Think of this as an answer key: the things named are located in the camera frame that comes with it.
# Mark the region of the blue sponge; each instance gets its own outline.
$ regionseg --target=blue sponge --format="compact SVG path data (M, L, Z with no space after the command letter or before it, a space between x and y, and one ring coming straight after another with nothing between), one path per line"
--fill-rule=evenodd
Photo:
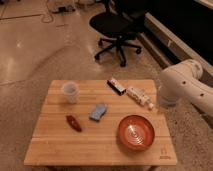
M107 111L107 106L105 104L97 104L95 108L90 113L90 119L93 119L95 121L100 121L101 116L104 115L104 113Z

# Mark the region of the chair wheel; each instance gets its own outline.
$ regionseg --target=chair wheel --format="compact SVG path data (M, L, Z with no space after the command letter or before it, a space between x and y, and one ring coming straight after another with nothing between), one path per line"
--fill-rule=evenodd
M138 48L135 52L136 52L137 54L140 54L140 53L141 53L141 48Z
M103 46L103 42L101 39L98 41L98 46Z
M121 66L121 67L125 67L125 66L126 66L126 62L121 62L121 63L120 63L120 66Z
M99 61L100 60L100 55L95 55L95 60Z

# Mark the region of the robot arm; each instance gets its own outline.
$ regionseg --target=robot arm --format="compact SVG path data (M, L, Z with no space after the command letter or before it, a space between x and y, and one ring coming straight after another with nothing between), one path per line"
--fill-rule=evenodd
M163 107L174 106L182 97L213 116L213 88L200 82L203 69L195 60L186 60L166 68L160 74L162 85L157 100Z

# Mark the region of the cable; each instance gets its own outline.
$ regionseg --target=cable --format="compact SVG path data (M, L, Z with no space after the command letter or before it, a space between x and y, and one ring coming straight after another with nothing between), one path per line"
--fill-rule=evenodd
M23 16L17 16L17 17L6 17L6 18L3 18L4 13L5 13L5 11L6 11L6 8L8 7L8 4L9 4L9 2L7 1L7 2L5 3L5 6L4 6L4 8L3 8L3 11L2 11L2 13L1 13L1 15L0 15L0 21L1 21L1 20L16 19L16 18L26 18L26 17L42 16L42 19L41 19L41 22L42 22L42 23L51 23L51 22L54 21L54 18L53 18L53 16L52 16L52 13L50 12L48 3L49 3L49 0L47 0L47 1L45 2L45 4L46 4L46 8L47 8L47 10L48 10L49 16L50 16L50 20L46 20L46 15L45 15L45 14L33 14L33 15L23 15Z

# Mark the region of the bowl rim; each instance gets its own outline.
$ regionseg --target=bowl rim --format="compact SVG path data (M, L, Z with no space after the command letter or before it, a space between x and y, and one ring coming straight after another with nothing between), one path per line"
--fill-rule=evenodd
M126 119L128 119L128 118L130 118L130 117L137 117L137 118L140 118L140 119L142 119L142 120L144 120L145 122L146 122L146 124L148 124L149 125L149 128L151 128L151 131L152 131L152 133L153 133L153 136L152 136L152 141L151 141L151 143L148 145L148 146L134 146L134 145L132 145L131 143L129 143L128 141L123 141L123 139L124 138L121 138L121 125L122 125L122 123L126 120ZM120 121L120 123L119 123L119 125L118 125L118 131L117 131L117 134L118 134L118 137L119 137L119 140L121 141L121 143L123 144L123 145L125 145L126 147L128 147L129 149L131 149L131 150L135 150L135 151L143 151L143 150L146 150L146 149L148 149L152 144L153 144L153 142L154 142L154 139L155 139L155 129L154 129L154 127L153 127L153 125L151 124L151 122L148 120L148 119L146 119L145 117L143 117L143 116L141 116L141 115L136 115L136 114L133 114L133 115L128 115L128 116L125 116L121 121Z

